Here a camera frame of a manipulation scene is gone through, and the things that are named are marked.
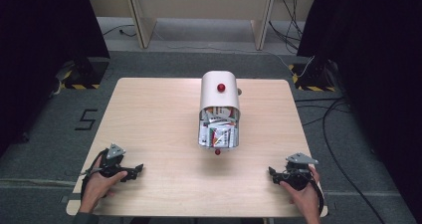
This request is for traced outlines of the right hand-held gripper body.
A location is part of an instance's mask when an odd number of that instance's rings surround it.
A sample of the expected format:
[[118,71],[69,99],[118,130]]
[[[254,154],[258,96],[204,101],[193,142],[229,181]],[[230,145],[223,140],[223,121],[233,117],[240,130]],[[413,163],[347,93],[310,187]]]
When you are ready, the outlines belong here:
[[316,159],[298,152],[288,156],[286,161],[286,170],[279,175],[280,181],[285,181],[295,190],[300,191],[314,180],[310,165],[318,164]]

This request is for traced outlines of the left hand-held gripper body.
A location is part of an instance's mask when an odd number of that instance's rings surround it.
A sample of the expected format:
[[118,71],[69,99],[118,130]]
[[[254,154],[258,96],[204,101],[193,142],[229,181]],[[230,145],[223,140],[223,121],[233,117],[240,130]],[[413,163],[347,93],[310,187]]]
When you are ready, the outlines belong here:
[[125,150],[123,148],[112,143],[109,148],[103,151],[100,174],[104,177],[113,177],[121,171],[133,173],[132,169],[120,166],[124,154]]

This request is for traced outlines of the pile of printed packets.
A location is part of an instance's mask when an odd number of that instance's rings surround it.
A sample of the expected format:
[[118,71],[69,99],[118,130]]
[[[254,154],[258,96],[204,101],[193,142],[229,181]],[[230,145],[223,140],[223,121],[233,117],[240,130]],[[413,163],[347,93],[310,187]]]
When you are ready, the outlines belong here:
[[198,144],[205,148],[231,149],[239,145],[240,113],[233,107],[210,107],[199,114]]

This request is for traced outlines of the white box with red knobs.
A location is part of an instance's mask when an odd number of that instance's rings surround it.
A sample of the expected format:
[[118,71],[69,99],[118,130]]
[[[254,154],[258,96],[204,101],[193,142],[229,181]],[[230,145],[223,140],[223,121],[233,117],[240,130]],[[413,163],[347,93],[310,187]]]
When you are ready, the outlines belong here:
[[[203,75],[201,79],[199,113],[202,110],[210,107],[233,107],[240,112],[237,80],[231,72],[210,71]],[[220,155],[224,151],[232,150],[235,148],[206,149],[212,150],[216,155]]]

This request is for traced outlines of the person's right hand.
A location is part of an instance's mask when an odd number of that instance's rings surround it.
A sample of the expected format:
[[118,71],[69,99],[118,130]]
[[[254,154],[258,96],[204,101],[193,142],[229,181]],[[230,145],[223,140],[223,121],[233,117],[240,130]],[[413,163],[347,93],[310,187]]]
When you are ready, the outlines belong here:
[[317,192],[310,183],[300,191],[285,181],[281,181],[280,185],[290,194],[290,203],[296,205],[302,215],[318,214],[320,217]]

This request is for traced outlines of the person's left hand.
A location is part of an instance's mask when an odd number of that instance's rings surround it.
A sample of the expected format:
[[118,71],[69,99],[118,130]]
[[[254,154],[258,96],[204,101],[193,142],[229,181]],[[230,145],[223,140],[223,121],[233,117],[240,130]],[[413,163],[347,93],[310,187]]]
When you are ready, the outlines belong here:
[[82,213],[93,213],[99,201],[106,195],[112,195],[110,189],[126,176],[126,171],[121,171],[112,177],[104,177],[98,172],[91,174],[79,211]]

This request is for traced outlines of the striped black stand base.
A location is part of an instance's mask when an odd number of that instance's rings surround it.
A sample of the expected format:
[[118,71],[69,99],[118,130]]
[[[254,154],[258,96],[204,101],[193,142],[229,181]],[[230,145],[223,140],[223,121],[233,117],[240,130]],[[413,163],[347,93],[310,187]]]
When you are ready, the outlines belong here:
[[295,88],[301,91],[334,92],[335,87],[324,66],[294,63],[289,65]]
[[84,67],[75,63],[65,65],[64,75],[59,78],[60,88],[96,90],[100,87],[107,67],[107,61],[89,61]]

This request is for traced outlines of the black curtain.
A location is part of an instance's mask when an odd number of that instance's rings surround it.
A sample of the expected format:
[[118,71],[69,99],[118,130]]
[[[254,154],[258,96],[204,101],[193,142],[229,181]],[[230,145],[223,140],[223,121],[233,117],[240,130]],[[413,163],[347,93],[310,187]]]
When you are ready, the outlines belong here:
[[299,53],[337,63],[363,129],[422,224],[422,0],[314,0]]
[[0,0],[0,156],[31,125],[64,63],[107,56],[90,0]]

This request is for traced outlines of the wooden desk frame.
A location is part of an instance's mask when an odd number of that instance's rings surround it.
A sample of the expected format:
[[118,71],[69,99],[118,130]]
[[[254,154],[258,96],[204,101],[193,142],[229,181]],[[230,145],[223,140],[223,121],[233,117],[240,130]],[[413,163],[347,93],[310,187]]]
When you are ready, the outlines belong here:
[[161,19],[247,20],[255,47],[264,46],[274,0],[128,0],[141,48],[149,46]]

